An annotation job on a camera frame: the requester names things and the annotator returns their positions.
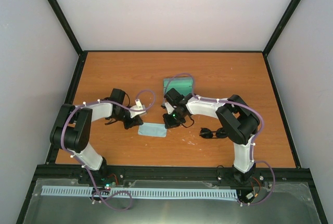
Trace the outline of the light blue cleaning cloth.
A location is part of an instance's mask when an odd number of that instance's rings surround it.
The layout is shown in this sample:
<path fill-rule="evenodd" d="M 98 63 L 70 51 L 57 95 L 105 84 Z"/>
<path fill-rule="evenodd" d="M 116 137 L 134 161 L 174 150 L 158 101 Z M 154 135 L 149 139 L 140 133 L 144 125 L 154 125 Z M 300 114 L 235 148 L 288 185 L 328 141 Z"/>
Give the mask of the light blue cleaning cloth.
<path fill-rule="evenodd" d="M 167 135 L 167 129 L 160 123 L 143 123 L 138 128 L 138 134 L 142 136 L 164 138 Z"/>

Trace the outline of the grey green glasses case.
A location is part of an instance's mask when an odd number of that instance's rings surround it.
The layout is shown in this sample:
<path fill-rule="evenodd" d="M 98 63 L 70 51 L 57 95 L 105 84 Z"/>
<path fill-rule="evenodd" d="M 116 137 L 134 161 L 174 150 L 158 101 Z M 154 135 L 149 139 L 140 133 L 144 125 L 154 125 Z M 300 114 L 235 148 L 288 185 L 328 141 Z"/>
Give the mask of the grey green glasses case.
<path fill-rule="evenodd" d="M 191 77 L 177 77 L 169 83 L 170 80 L 170 78 L 163 79 L 163 94 L 172 88 L 176 89 L 179 94 L 183 96 L 186 96 L 192 92 L 193 80 Z"/>

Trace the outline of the black round sunglasses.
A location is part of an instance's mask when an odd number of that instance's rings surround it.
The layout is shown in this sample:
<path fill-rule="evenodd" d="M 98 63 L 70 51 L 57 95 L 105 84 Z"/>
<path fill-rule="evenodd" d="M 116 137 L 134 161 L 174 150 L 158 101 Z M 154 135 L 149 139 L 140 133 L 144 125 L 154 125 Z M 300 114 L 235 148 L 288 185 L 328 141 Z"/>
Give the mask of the black round sunglasses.
<path fill-rule="evenodd" d="M 208 128 L 201 128 L 199 136 L 204 139 L 224 139 L 227 138 L 227 134 L 223 128 L 219 128 L 216 131 L 212 131 Z"/>

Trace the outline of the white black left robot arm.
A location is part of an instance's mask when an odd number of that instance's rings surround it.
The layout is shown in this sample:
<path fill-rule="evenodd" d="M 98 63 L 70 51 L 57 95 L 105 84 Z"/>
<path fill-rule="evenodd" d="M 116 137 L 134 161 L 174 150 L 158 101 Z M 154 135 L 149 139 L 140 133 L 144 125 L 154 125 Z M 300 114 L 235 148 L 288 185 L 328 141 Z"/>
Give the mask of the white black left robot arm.
<path fill-rule="evenodd" d="M 106 159 L 98 154 L 89 142 L 92 122 L 99 119 L 122 122 L 127 130 L 141 126 L 141 115 L 146 107 L 139 98 L 134 105 L 124 106 L 127 94 L 121 89 L 113 89 L 110 96 L 82 105 L 63 104 L 50 133 L 50 142 L 76 159 L 90 170 L 90 178 L 96 183 L 104 183 L 108 178 Z"/>

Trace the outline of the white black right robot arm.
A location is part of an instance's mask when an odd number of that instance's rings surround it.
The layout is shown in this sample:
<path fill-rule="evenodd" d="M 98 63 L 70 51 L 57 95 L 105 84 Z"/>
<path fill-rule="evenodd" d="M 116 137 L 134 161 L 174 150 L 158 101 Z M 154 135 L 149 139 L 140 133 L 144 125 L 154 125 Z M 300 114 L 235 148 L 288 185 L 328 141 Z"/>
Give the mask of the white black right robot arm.
<path fill-rule="evenodd" d="M 255 171 L 254 139 L 260 118 L 238 95 L 227 99 L 188 94 L 183 96 L 172 88 L 164 95 L 167 113 L 163 121 L 167 129 L 184 125 L 186 117 L 203 115 L 216 118 L 222 133 L 234 143 L 233 174 L 239 183 L 249 180 Z"/>

